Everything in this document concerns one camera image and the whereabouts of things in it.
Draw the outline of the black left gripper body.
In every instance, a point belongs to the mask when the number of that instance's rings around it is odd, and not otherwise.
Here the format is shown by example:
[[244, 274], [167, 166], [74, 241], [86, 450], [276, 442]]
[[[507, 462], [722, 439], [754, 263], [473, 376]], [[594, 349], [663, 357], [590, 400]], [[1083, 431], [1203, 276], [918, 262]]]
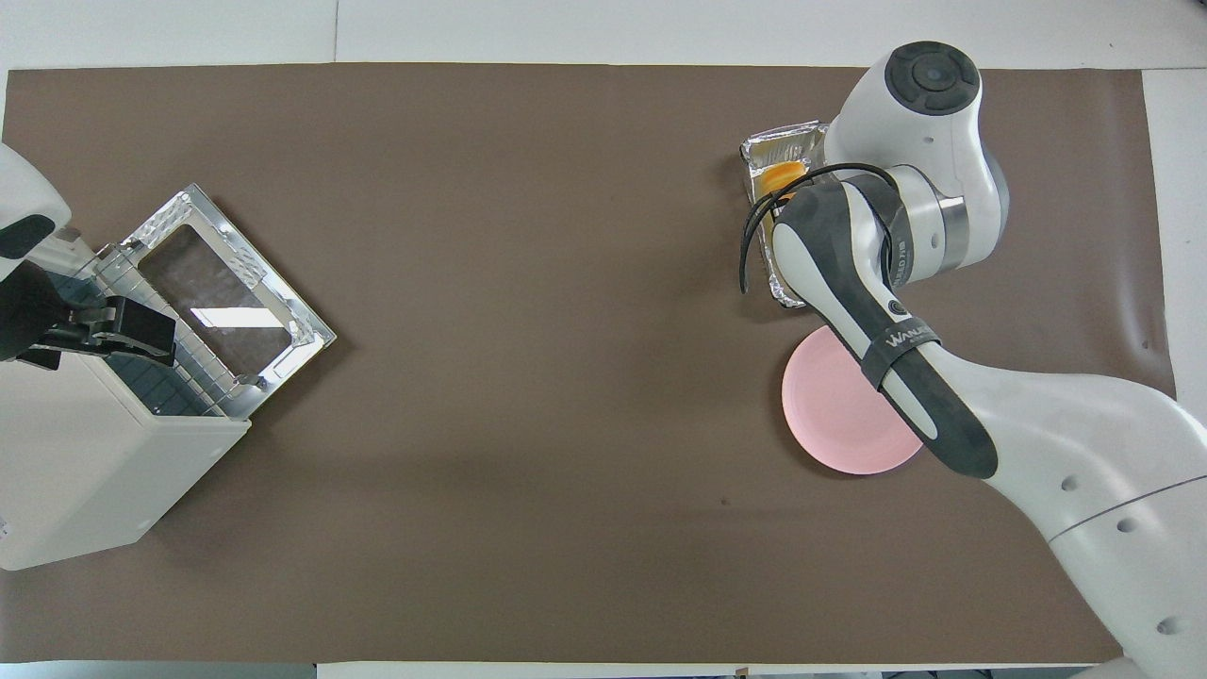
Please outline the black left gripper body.
[[91, 312], [91, 306], [66, 302], [42, 267], [19, 263], [4, 279], [1, 297], [2, 361], [56, 371], [64, 353], [107, 355], [76, 318], [78, 312]]

